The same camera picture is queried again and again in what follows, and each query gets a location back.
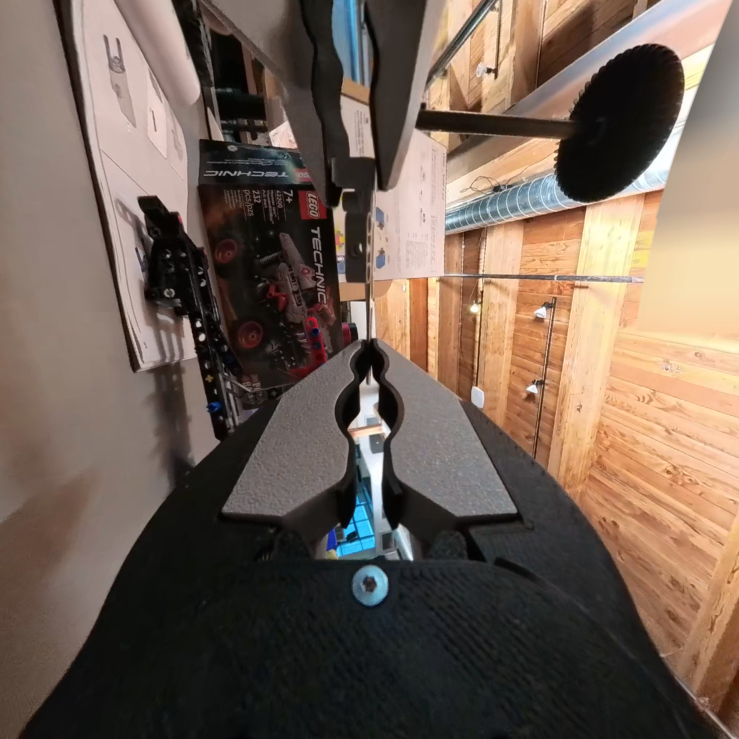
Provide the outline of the silver corrugated duct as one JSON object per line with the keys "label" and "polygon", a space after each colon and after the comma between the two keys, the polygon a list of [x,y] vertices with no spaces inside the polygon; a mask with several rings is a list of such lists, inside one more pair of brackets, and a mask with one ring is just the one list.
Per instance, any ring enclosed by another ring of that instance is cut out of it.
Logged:
{"label": "silver corrugated duct", "polygon": [[586,206],[588,202],[565,195],[555,173],[550,173],[449,206],[445,233],[459,234]]}

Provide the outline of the grey toy panel part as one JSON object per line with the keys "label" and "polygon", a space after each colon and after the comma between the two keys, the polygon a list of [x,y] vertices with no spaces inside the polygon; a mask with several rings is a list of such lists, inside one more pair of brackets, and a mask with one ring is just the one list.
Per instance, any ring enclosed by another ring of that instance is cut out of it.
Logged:
{"label": "grey toy panel part", "polygon": [[375,321],[374,195],[373,188],[345,191],[341,200],[346,227],[345,276],[347,282],[364,286],[368,346],[373,342]]}

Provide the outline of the black toy brick chassis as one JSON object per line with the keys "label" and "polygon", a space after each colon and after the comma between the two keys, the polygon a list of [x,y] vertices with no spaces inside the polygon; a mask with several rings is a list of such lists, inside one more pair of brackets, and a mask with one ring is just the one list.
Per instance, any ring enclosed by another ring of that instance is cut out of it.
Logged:
{"label": "black toy brick chassis", "polygon": [[158,197],[141,196],[137,203],[152,240],[145,297],[188,319],[212,430],[223,441],[237,425],[228,397],[242,366],[222,329],[206,252],[186,233],[179,213]]}

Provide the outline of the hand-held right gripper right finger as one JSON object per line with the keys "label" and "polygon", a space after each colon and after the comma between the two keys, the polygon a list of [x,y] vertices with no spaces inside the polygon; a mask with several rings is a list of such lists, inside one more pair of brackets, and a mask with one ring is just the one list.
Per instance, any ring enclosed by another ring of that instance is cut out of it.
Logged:
{"label": "hand-held right gripper right finger", "polygon": [[385,342],[371,341],[383,442],[383,511],[392,528],[459,530],[518,511],[460,399]]}

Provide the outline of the black ridged disc with rod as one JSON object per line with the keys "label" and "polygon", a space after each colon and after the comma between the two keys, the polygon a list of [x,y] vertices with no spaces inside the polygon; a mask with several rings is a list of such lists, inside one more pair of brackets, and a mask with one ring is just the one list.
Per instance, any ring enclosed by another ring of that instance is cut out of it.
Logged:
{"label": "black ridged disc with rod", "polygon": [[558,141],[559,188],[588,203],[613,197],[645,172],[678,120],[685,77],[677,54],[648,43],[609,60],[581,91],[567,119],[421,109],[423,132]]}

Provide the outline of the white instruction booklet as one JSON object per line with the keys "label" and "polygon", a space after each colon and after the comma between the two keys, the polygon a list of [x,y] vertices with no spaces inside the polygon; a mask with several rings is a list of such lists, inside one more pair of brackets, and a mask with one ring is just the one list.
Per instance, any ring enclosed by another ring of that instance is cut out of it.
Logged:
{"label": "white instruction booklet", "polygon": [[55,2],[132,368],[194,359],[191,328],[145,298],[152,240],[138,199],[179,213],[199,247],[202,88],[174,2]]}

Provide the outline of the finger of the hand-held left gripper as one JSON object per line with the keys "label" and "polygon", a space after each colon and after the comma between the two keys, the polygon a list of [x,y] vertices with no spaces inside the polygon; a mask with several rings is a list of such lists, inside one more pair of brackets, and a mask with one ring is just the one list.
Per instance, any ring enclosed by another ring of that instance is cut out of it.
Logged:
{"label": "finger of the hand-held left gripper", "polygon": [[342,188],[334,165],[349,158],[341,118],[343,69],[333,40],[331,1],[204,1],[279,86],[309,178],[326,206]]}
{"label": "finger of the hand-held left gripper", "polygon": [[377,187],[391,190],[401,176],[420,110],[439,31],[439,1],[368,1],[373,43],[369,108]]}

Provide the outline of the blue crates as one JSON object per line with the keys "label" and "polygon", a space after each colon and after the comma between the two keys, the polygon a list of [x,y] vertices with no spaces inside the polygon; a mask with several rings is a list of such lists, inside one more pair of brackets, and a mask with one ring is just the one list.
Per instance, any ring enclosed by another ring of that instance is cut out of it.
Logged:
{"label": "blue crates", "polygon": [[363,487],[357,493],[355,510],[347,526],[334,528],[339,559],[372,559],[376,554],[373,502]]}

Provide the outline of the dark toy set box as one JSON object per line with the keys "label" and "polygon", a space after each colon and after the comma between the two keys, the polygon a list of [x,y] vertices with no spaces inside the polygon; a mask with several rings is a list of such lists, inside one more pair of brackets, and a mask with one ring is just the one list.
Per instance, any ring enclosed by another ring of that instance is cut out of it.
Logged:
{"label": "dark toy set box", "polygon": [[201,140],[198,193],[242,406],[255,410],[322,365],[304,319],[328,329],[333,356],[344,349],[333,211],[300,154],[270,146]]}

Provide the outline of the grey desk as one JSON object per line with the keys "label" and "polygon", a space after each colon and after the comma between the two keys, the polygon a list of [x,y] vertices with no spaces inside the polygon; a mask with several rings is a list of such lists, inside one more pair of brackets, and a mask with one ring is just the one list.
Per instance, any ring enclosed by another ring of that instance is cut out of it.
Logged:
{"label": "grey desk", "polygon": [[132,371],[54,2],[1,11],[1,732],[18,737],[217,441],[194,359]]}

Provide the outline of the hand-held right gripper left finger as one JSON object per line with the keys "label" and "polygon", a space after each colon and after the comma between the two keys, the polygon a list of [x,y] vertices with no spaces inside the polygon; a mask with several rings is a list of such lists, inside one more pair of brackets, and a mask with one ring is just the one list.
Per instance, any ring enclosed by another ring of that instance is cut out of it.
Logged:
{"label": "hand-held right gripper left finger", "polygon": [[349,425],[370,347],[358,340],[276,404],[222,508],[231,520],[280,528],[346,526],[356,507],[356,443]]}

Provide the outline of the red and yellow bins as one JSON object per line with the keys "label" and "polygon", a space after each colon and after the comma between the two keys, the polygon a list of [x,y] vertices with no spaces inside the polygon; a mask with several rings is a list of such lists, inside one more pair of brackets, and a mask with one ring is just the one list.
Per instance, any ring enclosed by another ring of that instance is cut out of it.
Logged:
{"label": "red and yellow bins", "polygon": [[[353,157],[373,157],[369,105],[342,95],[341,119]],[[269,132],[272,145],[298,149],[282,116]],[[424,132],[413,132],[397,185],[375,195],[375,281],[439,277],[444,272],[447,150]],[[345,276],[345,212],[334,209],[338,282]]]}

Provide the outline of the thin metal track rod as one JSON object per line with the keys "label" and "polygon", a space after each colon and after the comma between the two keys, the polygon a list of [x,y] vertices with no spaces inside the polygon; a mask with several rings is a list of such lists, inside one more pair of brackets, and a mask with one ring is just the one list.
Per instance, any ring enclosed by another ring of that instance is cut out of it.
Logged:
{"label": "thin metal track rod", "polygon": [[509,280],[529,282],[558,282],[583,284],[643,284],[641,276],[582,275],[582,274],[524,274],[524,273],[447,273],[449,279]]}

